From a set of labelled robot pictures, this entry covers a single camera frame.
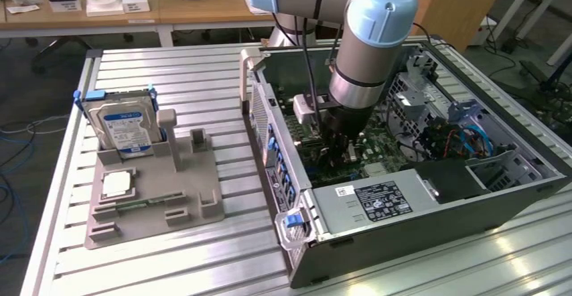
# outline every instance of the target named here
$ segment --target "hard disk label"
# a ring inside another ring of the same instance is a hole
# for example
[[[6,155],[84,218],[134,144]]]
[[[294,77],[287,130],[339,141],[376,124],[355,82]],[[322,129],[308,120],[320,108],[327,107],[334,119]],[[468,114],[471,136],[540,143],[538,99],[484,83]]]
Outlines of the hard disk label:
[[[143,114],[140,112],[106,115],[104,121],[115,147],[120,152],[136,153],[151,148],[150,134],[142,127]]]
[[[355,192],[367,218],[374,222],[414,211],[394,181],[355,189]]]

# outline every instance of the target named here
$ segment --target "floor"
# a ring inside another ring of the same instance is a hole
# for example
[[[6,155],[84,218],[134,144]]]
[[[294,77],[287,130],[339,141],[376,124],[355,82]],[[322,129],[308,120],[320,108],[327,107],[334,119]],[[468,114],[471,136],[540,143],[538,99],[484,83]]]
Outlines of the floor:
[[[498,0],[491,10],[494,18],[499,19],[502,17],[511,2],[512,0]],[[532,3],[524,4],[510,27],[515,28],[518,26],[524,14],[532,7]],[[542,70],[551,74],[554,68],[547,66],[544,62],[571,31],[571,22],[551,13],[546,13],[530,33],[528,49],[519,48],[511,58],[516,61],[523,59],[532,60]],[[267,37],[270,29],[255,29],[254,33],[259,38]],[[500,37],[499,45],[511,35],[512,31],[508,29]],[[224,44],[239,42],[240,40],[243,42],[250,41],[244,30],[239,36],[238,31],[231,29],[212,31],[208,42],[203,40],[199,31],[178,33],[175,36],[178,38],[176,46]],[[0,50],[0,72],[3,72],[0,82],[0,112],[3,113],[0,114],[0,125],[15,121],[36,121],[70,112],[72,93],[83,67],[83,49],[75,44],[66,45],[46,62],[47,72],[42,76],[31,72],[28,65],[34,55],[52,40],[52,38],[40,38],[39,46],[31,48],[23,39],[14,39],[11,44]],[[159,38],[154,33],[135,34],[132,43],[124,41],[122,34],[88,36],[86,40],[95,48],[102,49],[159,47]],[[0,49],[7,42],[8,40],[0,40]],[[480,47],[467,49],[464,55],[487,74],[510,65],[508,60],[494,56]],[[528,77],[523,78],[519,75],[519,67],[500,72],[495,77],[519,87],[526,86],[527,82],[530,82]],[[562,81],[572,83],[572,68],[568,68]],[[64,125],[66,120],[59,119],[42,124],[38,131],[59,129]],[[22,127],[24,127],[23,124],[14,125],[12,129]],[[19,133],[18,135],[11,135],[10,138],[27,141],[28,136],[28,133]],[[30,239],[23,244],[23,248],[18,251],[15,257],[0,263],[0,289],[3,295],[18,295],[22,288],[63,136],[63,132],[38,135],[34,140],[34,156],[16,172],[7,175],[11,186],[22,198],[23,209],[28,219]],[[10,157],[19,148],[18,144],[0,141],[0,161],[4,161],[4,157]],[[0,217],[7,213],[7,207],[7,203],[0,204]],[[6,223],[0,226],[0,259],[20,244],[23,234],[23,220],[15,209]]]

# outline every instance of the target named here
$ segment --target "circuit board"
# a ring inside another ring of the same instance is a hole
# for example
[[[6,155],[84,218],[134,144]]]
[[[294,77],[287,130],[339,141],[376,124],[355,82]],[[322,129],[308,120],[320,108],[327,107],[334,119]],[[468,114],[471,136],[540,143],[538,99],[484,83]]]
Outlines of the circuit board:
[[[394,173],[408,163],[398,140],[380,122],[378,114],[354,142],[355,159],[338,167],[316,166],[318,154],[326,144],[311,125],[302,125],[295,115],[286,116],[292,140],[306,167],[312,186],[319,188],[351,180]]]

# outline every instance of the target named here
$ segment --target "aluminum profile table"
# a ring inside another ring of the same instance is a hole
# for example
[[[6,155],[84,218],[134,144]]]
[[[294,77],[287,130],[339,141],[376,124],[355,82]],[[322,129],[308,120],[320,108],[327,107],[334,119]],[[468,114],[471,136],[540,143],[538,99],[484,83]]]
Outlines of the aluminum profile table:
[[[251,46],[259,44],[111,50],[86,60],[80,90],[127,90],[152,83],[160,107],[178,111],[178,133],[207,129],[227,219],[84,249],[98,140],[74,108],[22,295],[570,295],[570,188],[492,231],[320,285],[290,289],[239,109],[239,52]],[[572,150],[563,140],[468,61],[447,46],[439,47],[572,165]],[[456,99],[472,97],[448,72],[438,73],[438,82]]]

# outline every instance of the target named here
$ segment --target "table leg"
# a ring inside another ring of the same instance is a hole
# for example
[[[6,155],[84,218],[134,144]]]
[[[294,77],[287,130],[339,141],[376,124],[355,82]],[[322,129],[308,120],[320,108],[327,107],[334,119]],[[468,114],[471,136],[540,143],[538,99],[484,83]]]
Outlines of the table leg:
[[[503,16],[503,19],[500,20],[500,23],[498,24],[495,31],[492,32],[492,36],[495,37],[496,40],[498,40],[500,34],[503,33],[503,30],[506,29],[508,22],[511,21],[512,17],[515,16],[515,13],[520,8],[522,3],[524,3],[524,0],[515,0],[515,2],[511,5],[511,8],[508,8],[507,13]]]
[[[158,26],[159,41],[162,42],[162,47],[172,47],[172,25],[160,25]]]
[[[531,15],[530,19],[527,20],[527,23],[524,24],[523,28],[519,31],[519,35],[516,35],[516,38],[519,40],[522,40],[530,30],[534,28],[536,22],[540,19],[540,16],[543,15],[544,11],[547,10],[548,6],[551,5],[554,0],[543,0],[543,3],[539,5],[539,7],[536,8],[534,14]]]
[[[552,55],[552,57],[548,59],[547,64],[550,66],[556,65],[558,63],[560,63],[563,61],[563,58],[566,56],[566,54],[568,52],[572,52],[572,34],[568,36],[568,38],[566,39],[566,41],[563,42],[563,45],[558,48],[555,54]]]

